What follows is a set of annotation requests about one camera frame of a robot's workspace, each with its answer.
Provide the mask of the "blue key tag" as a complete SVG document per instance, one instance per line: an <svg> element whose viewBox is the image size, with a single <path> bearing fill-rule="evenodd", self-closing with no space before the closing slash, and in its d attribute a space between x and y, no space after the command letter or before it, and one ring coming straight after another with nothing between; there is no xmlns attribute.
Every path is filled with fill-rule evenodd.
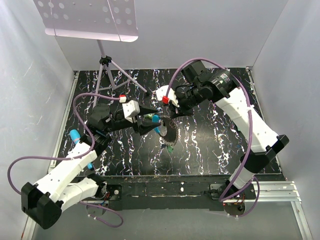
<svg viewBox="0 0 320 240"><path fill-rule="evenodd" d="M152 116L151 120L152 120L153 123L158 123L158 124L160 124L159 126L157 126L157 127L154 129L154 131L155 131L157 134L160 134L160 133L161 133L161 131L160 131L161 117L160 117L159 115L157 115L157 114L154 114L154 115Z"/></svg>

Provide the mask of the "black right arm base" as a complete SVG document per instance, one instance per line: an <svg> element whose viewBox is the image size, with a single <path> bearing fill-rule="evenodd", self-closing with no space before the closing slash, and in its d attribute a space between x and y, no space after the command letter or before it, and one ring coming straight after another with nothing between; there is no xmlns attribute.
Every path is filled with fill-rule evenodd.
<svg viewBox="0 0 320 240"><path fill-rule="evenodd" d="M251 182L247 183L242 189L237 189L232 186L225 194L223 194L223 191L226 189L227 185L221 185L216 189L211 188L210 190L205 190L201 194L209 197L213 201L222 203L223 210L228 217L238 219L248 215L256 207L260 198L260 184L257 185L257 192ZM254 200L250 209L246 209L246 199Z"/></svg>

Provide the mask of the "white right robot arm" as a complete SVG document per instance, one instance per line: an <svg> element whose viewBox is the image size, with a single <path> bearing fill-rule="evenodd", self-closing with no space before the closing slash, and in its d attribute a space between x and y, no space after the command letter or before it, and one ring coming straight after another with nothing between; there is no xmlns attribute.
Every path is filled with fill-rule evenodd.
<svg viewBox="0 0 320 240"><path fill-rule="evenodd" d="M245 87L229 69L216 64L219 70L213 73L205 67L205 61L204 58L188 60L175 71L169 84L158 88L155 94L158 101L169 106L172 118L190 116L194 107L211 101L233 121L247 140L247 150L220 196L237 199L254 175L290 140L265 123L251 105Z"/></svg>

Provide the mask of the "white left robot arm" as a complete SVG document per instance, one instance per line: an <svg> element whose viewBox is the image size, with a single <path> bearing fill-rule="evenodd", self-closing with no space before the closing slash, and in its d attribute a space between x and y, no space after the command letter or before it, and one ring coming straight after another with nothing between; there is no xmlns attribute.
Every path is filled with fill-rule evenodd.
<svg viewBox="0 0 320 240"><path fill-rule="evenodd" d="M88 130L63 160L51 172L35 183L21 188L21 209L44 230L52 227L62 213L86 198L101 200L107 195L107 182L91 173L75 185L70 182L108 147L111 132L133 128L141 136L160 126L158 122L143 122L143 117L157 110L136 100L122 103L115 113L105 104L97 104L87 118Z"/></svg>

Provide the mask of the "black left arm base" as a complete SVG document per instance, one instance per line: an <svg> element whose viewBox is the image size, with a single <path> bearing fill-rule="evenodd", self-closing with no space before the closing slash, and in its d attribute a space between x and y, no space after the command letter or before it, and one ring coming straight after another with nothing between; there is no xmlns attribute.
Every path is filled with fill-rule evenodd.
<svg viewBox="0 0 320 240"><path fill-rule="evenodd" d="M112 201L122 199L122 186L120 184L108 184L99 205L107 207Z"/></svg>

